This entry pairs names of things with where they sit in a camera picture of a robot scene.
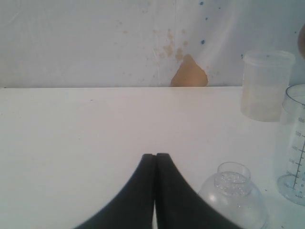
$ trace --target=plastic container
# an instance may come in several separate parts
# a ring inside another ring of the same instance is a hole
[[[268,212],[250,180],[250,171],[235,162],[221,164],[203,184],[199,195],[211,207],[244,229],[265,229]]]
[[[244,62],[241,112],[258,121],[279,121],[295,56],[284,51],[248,51]]]
[[[279,192],[305,205],[305,84],[286,90],[274,159]]]

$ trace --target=black plastic part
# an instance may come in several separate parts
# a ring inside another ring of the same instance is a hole
[[[156,156],[145,154],[119,194],[76,229],[152,229]]]
[[[194,192],[168,154],[157,155],[155,195],[158,229],[241,229]]]

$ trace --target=white wall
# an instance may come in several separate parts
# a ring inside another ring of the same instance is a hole
[[[0,0],[0,86],[167,86],[178,50],[209,85],[241,85],[241,55],[251,49],[292,52],[291,84],[305,83],[304,0],[200,2]]]

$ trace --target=white table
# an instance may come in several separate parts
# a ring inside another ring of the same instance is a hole
[[[222,162],[246,165],[270,228],[305,207],[272,178],[277,123],[240,113],[240,87],[0,89],[0,227],[70,229],[105,206],[142,154],[170,153],[198,191]]]

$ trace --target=graduated measuring cup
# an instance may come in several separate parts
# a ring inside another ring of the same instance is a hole
[[[286,90],[275,148],[278,191],[288,200],[305,205],[305,84]]]

